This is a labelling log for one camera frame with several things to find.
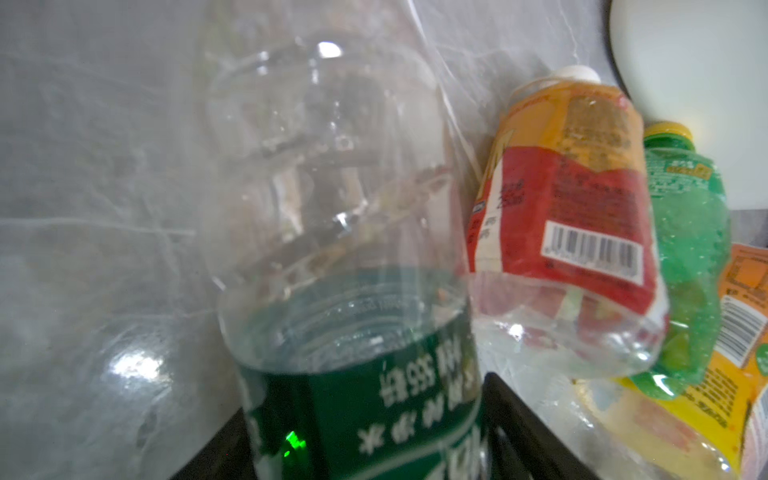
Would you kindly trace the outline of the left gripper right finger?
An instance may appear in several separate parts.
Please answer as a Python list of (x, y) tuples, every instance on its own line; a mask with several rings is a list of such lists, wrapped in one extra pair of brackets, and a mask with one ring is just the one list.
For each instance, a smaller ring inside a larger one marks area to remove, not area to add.
[(598, 479), (499, 375), (485, 375), (482, 401), (491, 479)]

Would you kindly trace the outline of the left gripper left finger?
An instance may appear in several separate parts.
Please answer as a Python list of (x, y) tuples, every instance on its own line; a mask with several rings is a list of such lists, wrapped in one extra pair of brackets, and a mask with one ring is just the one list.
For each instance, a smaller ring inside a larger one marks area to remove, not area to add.
[(247, 423), (239, 409), (171, 480), (255, 480)]

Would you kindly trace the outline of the red yellow label tea bottle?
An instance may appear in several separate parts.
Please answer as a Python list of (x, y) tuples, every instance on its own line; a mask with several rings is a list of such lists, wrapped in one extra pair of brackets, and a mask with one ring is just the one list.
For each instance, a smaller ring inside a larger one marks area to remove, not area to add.
[(573, 65), (512, 95), (467, 231), (479, 347), (571, 378), (657, 360), (669, 300), (627, 96)]

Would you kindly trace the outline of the dark green label water bottle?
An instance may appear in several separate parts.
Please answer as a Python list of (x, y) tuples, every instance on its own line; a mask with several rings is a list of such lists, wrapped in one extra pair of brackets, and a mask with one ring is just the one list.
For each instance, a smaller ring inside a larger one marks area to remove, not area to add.
[(260, 479), (484, 479), (455, 142), (409, 1), (214, 1), (201, 229)]

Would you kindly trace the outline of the orange label juice bottle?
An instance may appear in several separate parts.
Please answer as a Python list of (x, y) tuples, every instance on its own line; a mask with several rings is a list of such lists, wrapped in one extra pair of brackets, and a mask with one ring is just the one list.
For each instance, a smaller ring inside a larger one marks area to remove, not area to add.
[(629, 380), (583, 382), (586, 409), (661, 478), (767, 476), (767, 251), (732, 248), (722, 277), (721, 331), (704, 380), (672, 400)]

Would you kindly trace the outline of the small green soda bottle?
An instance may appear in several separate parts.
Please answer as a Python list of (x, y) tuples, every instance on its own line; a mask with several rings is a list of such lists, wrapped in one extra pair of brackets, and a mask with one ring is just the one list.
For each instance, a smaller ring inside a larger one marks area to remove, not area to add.
[(655, 400), (700, 384), (721, 326), (720, 276), (730, 259), (731, 219), (715, 162), (676, 122), (646, 127), (643, 145), (669, 327), (656, 364), (632, 377)]

